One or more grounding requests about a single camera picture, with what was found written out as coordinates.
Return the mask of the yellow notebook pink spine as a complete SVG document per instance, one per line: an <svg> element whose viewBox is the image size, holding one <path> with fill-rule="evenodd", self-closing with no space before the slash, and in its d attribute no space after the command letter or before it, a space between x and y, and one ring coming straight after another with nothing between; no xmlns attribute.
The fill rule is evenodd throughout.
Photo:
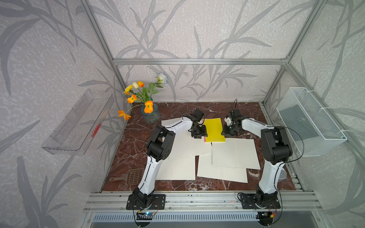
<svg viewBox="0 0 365 228"><path fill-rule="evenodd" d="M220 118L205 119L204 125L206 126L207 136L204 137L206 143L223 143L225 137L221 134L223 131Z"/></svg>

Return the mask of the purple notebook green spine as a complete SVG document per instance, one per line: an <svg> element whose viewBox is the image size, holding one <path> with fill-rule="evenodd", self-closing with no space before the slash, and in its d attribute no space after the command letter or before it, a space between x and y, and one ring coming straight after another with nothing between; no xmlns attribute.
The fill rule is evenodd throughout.
<svg viewBox="0 0 365 228"><path fill-rule="evenodd" d="M260 170L253 139L226 138L225 142L214 142L212 150L213 165Z"/></svg>

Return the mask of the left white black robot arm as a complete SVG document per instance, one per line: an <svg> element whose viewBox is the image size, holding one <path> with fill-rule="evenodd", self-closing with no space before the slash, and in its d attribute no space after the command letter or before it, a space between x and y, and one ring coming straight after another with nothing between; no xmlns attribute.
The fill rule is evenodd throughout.
<svg viewBox="0 0 365 228"><path fill-rule="evenodd" d="M172 152L177 135L188 134L189 138L194 140L208 136L206 126L203 125L204 118L204 113L198 111L196 114L183 116L175 123L167 126L159 125L154 129L147 144L147 164L143 177L133 191L133 196L140 203L147 204L152 200L159 169Z"/></svg>

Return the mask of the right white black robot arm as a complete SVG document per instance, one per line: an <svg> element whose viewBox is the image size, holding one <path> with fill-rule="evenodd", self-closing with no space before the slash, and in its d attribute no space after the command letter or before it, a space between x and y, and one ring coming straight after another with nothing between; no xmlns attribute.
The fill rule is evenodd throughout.
<svg viewBox="0 0 365 228"><path fill-rule="evenodd" d="M267 125L246 117L228 116L224 121L224 136L235 136L240 131L248 131L261 138L265 163L254 199L256 204L276 201L280 172L293 153L285 127Z"/></svg>

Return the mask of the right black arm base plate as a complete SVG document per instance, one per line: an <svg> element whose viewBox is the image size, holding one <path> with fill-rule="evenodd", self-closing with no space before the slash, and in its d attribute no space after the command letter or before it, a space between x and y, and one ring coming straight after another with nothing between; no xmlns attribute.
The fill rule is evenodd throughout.
<svg viewBox="0 0 365 228"><path fill-rule="evenodd" d="M239 192L238 200L241 202L243 209L280 209L281 205L277 193L272 194L248 194Z"/></svg>

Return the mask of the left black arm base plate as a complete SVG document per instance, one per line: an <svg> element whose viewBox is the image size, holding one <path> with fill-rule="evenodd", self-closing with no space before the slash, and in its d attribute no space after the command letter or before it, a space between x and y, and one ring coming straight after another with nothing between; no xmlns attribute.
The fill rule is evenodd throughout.
<svg viewBox="0 0 365 228"><path fill-rule="evenodd" d="M153 194L147 203L141 203L134 194L129 195L126 209L132 210L164 210L166 203L165 194Z"/></svg>

